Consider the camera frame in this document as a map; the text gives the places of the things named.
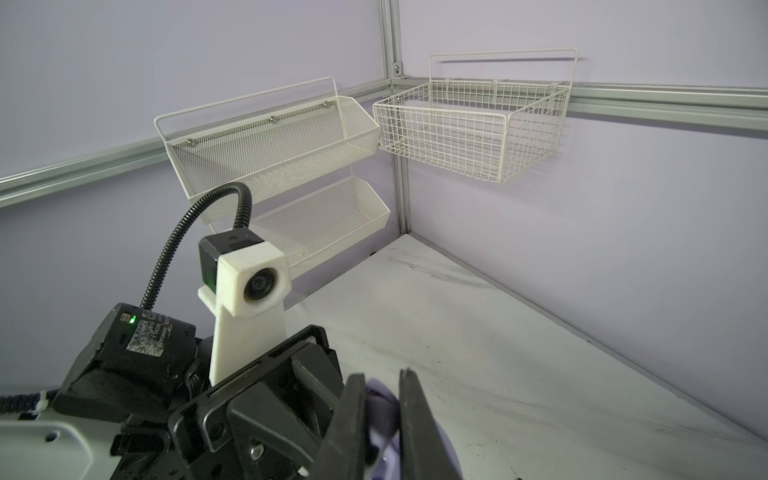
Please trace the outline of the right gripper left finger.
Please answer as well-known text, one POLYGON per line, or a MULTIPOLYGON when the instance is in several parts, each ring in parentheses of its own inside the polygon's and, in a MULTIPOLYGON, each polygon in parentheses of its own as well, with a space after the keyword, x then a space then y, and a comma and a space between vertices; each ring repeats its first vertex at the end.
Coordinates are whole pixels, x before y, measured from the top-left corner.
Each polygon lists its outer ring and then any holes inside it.
POLYGON ((363 479, 367 448, 366 381, 361 373, 349 376, 309 479, 363 479))

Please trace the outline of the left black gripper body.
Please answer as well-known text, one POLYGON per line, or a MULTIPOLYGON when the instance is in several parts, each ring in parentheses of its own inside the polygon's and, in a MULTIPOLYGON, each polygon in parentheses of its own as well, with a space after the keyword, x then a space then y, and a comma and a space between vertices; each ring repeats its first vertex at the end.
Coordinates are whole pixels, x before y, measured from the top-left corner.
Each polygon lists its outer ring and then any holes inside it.
POLYGON ((171 415, 181 478, 301 478, 343 389, 325 329, 305 327, 171 415))

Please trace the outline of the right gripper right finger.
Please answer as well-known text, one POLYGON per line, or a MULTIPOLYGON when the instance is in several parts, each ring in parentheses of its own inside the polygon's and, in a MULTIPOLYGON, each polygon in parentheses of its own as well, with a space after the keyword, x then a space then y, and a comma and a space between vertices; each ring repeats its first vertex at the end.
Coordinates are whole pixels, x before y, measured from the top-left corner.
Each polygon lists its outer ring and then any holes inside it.
POLYGON ((417 373, 400 371, 400 453, 402 479, 455 479, 451 460, 417 373))

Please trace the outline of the lilac round disc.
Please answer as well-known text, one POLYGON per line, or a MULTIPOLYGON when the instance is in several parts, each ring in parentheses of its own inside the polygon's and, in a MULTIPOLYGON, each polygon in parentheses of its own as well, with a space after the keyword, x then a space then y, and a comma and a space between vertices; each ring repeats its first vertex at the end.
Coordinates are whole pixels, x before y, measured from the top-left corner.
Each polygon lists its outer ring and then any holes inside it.
POLYGON ((378 450, 366 479, 400 480, 400 402, 380 380, 366 381, 366 407, 370 446, 378 450))

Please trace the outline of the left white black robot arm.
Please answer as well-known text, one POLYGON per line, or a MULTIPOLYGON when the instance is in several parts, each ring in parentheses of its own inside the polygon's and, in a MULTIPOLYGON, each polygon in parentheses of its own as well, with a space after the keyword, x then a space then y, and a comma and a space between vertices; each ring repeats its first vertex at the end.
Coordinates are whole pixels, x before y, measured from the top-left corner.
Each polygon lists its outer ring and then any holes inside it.
POLYGON ((286 255, 249 228, 249 188, 214 188, 167 240, 139 305, 116 305, 55 390, 1 400, 5 479, 297 479, 332 422, 343 380, 325 331, 289 335, 286 255), (237 198, 231 229, 199 244, 195 327, 155 303, 192 224, 237 198))

